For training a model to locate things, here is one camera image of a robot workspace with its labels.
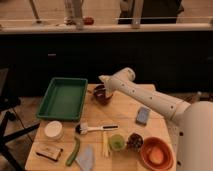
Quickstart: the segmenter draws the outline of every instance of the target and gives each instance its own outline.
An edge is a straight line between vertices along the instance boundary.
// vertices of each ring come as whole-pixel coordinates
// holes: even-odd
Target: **green plastic tray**
[[[87,84],[87,79],[53,78],[36,114],[37,118],[79,121]]]

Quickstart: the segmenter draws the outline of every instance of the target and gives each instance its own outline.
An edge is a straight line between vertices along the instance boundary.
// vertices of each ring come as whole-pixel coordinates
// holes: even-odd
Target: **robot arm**
[[[178,98],[143,89],[132,82],[135,74],[130,68],[99,78],[106,94],[121,91],[180,125],[177,171],[213,171],[212,102],[190,105]]]
[[[149,106],[177,125],[180,124],[181,115],[190,105],[181,99],[141,88],[132,82],[135,79],[135,73],[130,68],[125,68],[112,76],[102,75],[99,78],[104,83],[108,93],[112,93],[115,90],[121,91]]]

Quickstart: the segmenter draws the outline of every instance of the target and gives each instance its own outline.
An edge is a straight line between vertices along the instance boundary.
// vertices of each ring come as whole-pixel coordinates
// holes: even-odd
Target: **orange bowl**
[[[169,170],[174,162],[168,145],[157,137],[144,140],[140,155],[145,166],[153,171]]]

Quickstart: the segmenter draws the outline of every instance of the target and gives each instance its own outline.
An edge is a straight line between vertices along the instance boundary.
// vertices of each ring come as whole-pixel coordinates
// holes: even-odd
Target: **terracotta bowl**
[[[109,97],[106,97],[106,89],[103,84],[100,84],[94,88],[93,96],[102,105],[108,104],[112,97],[112,95],[110,95]]]
[[[153,171],[166,171],[173,165],[172,152],[168,145],[157,137],[144,140],[140,155],[145,166]]]

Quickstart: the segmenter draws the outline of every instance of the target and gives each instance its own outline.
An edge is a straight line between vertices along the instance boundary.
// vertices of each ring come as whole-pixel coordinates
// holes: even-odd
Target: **cucumber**
[[[67,161],[66,161],[66,166],[71,166],[71,164],[75,161],[75,158],[79,152],[79,149],[80,149],[80,139],[75,137],[75,148],[73,150],[73,152],[70,154],[70,156],[67,158]]]

